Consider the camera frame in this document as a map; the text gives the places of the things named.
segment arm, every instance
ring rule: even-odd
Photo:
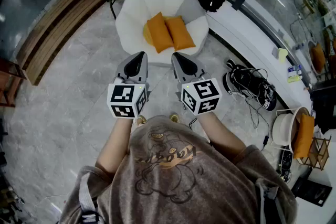
[[[230,132],[213,112],[197,116],[203,130],[217,151],[232,161],[246,146]]]
[[[117,119],[109,139],[97,158],[96,167],[111,177],[127,153],[132,123],[133,119]]]

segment gray marble floor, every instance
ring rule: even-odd
[[[115,4],[117,13],[120,7],[121,3]],[[127,56],[106,3],[69,39],[39,86],[25,81],[16,99],[17,107],[4,111],[9,132],[3,141],[8,162],[5,176],[26,202],[24,209],[32,216],[31,223],[55,224],[80,167],[95,163],[115,123],[106,105],[108,83]],[[240,62],[210,35],[198,56],[219,81],[228,71],[228,58]],[[172,69],[149,66],[148,75],[152,93],[143,115],[150,118],[176,112],[188,124],[194,117],[183,110],[174,94],[177,81]],[[267,124],[260,119],[254,129],[245,101],[235,101],[223,87],[222,91],[217,116],[247,145],[261,148]],[[272,126],[275,111],[260,112]],[[204,135],[198,122],[192,127]],[[263,153],[276,167],[279,151],[266,147]]]

